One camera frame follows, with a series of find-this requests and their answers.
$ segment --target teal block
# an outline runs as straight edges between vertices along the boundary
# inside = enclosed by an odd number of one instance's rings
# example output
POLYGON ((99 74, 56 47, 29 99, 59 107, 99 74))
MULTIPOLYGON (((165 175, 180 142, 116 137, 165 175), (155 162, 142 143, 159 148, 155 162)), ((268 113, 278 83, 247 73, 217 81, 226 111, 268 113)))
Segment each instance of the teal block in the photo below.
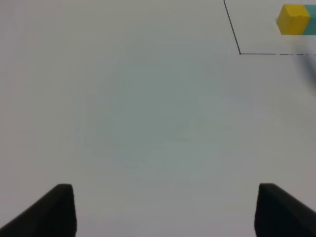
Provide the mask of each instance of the teal block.
POLYGON ((316 35, 316 5, 305 5, 306 10, 311 16, 310 21, 306 29, 304 30, 304 35, 316 35))

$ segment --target cube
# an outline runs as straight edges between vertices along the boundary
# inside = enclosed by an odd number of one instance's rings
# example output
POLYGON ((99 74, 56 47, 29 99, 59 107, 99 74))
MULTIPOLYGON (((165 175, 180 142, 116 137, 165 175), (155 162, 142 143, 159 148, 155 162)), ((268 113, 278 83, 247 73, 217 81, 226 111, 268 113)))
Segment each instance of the cube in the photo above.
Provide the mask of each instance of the cube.
POLYGON ((311 19, 304 31, 304 35, 316 35, 316 5, 305 5, 311 19))
POLYGON ((276 23, 282 35, 303 35, 310 18, 304 5, 285 4, 276 23))

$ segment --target white surface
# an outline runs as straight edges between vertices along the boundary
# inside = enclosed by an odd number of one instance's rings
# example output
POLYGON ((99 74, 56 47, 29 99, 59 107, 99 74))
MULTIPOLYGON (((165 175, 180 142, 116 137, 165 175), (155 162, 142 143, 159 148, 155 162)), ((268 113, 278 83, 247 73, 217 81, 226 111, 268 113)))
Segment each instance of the white surface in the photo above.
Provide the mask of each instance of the white surface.
POLYGON ((4 0, 0 31, 0 225, 58 183, 78 237, 253 237, 261 182, 316 209, 315 99, 221 0, 4 0))

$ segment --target black line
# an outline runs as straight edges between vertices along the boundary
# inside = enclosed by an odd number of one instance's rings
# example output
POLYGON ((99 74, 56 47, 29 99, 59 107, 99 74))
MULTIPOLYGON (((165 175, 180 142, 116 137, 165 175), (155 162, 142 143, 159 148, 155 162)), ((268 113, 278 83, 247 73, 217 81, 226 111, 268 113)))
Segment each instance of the black line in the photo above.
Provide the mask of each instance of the black line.
POLYGON ((307 55, 316 55, 316 54, 313 54, 313 53, 279 53, 279 55, 307 56, 307 55))
POLYGON ((239 48, 239 44, 238 44, 238 41, 237 41, 237 37, 236 37, 235 31, 234 31, 234 28, 233 28, 233 24, 232 24, 232 21, 231 21, 231 17, 229 16, 229 13, 228 13, 228 10, 227 10, 226 2, 225 2, 225 0, 223 0, 223 1, 224 1, 225 9, 226 9, 226 12, 227 12, 227 16, 228 16, 228 19, 229 19, 229 23, 231 24, 231 28, 232 28, 232 31, 233 31, 233 34, 234 34, 234 38, 235 38, 235 41, 236 41, 236 44, 237 44, 238 52, 239 52, 239 54, 241 54, 240 48, 239 48))
POLYGON ((276 55, 275 53, 241 53, 240 55, 276 55))

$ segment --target yellow block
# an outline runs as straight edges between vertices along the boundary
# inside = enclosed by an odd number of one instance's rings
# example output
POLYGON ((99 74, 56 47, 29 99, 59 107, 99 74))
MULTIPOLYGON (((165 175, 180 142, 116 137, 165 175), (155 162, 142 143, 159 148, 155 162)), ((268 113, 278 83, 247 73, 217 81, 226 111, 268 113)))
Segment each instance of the yellow block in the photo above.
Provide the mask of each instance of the yellow block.
POLYGON ((276 23, 282 35, 302 35, 310 18, 304 5, 285 4, 276 23))

